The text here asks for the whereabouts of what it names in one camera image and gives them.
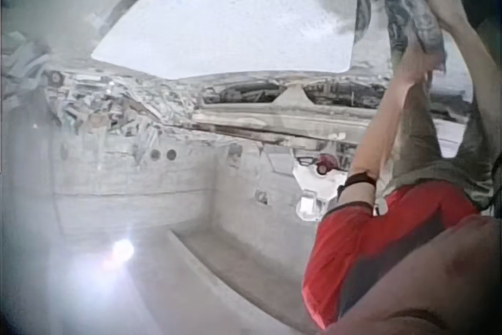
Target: debris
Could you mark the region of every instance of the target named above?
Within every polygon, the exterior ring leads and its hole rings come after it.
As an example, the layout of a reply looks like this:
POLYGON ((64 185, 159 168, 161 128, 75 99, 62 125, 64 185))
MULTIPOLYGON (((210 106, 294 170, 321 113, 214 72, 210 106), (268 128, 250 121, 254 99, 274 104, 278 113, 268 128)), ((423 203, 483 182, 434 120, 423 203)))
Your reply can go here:
POLYGON ((268 194, 265 191, 256 190, 254 198, 261 204, 268 205, 268 194))
POLYGON ((42 73, 48 61, 49 49, 46 46, 28 42, 19 32, 2 36, 3 111, 20 106, 23 97, 44 82, 42 73))

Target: leg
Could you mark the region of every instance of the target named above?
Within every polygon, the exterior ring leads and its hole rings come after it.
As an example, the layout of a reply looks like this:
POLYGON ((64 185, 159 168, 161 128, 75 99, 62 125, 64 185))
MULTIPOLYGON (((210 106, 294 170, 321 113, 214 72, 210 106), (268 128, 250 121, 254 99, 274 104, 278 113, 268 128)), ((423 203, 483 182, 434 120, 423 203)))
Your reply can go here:
POLYGON ((430 165, 442 157, 429 111, 428 86, 426 82, 416 84, 406 98, 395 144, 393 179, 430 165))
POLYGON ((483 131, 478 101, 472 101, 471 117, 464 132, 457 156, 448 161, 458 172, 459 180, 464 180, 462 187, 469 197, 479 206, 484 207, 492 195, 491 158, 486 136, 483 131))
MULTIPOLYGON (((442 160, 441 148, 431 112, 428 87, 430 82, 416 84, 408 93, 401 126, 391 157, 376 183, 376 196, 383 199, 396 188, 421 180, 425 166, 442 160)), ((385 201, 379 200, 380 208, 385 201)))

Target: person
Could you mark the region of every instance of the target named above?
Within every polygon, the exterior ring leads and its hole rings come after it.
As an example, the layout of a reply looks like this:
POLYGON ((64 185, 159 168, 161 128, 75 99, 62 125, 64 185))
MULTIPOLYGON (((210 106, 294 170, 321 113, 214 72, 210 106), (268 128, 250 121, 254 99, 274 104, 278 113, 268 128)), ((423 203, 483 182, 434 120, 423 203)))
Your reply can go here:
POLYGON ((410 44, 307 263, 302 297, 327 333, 468 333, 502 313, 501 225, 480 216, 489 184, 500 205, 500 71, 458 2, 427 2, 467 64, 473 111, 457 156, 443 158, 427 101, 438 57, 410 44), (393 148, 388 210, 374 217, 393 148))

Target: concrete ledge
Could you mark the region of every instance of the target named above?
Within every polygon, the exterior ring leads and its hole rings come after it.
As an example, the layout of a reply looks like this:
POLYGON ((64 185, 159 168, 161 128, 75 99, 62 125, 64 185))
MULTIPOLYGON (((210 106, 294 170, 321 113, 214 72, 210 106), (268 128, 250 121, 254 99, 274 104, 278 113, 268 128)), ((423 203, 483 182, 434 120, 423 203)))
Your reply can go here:
POLYGON ((302 332, 287 326, 267 312, 258 308, 245 297, 233 290, 226 282, 209 270, 173 232, 167 231, 172 245, 180 256, 193 268, 202 281, 232 310, 239 313, 244 319, 255 324, 262 323, 273 333, 302 334, 302 332))

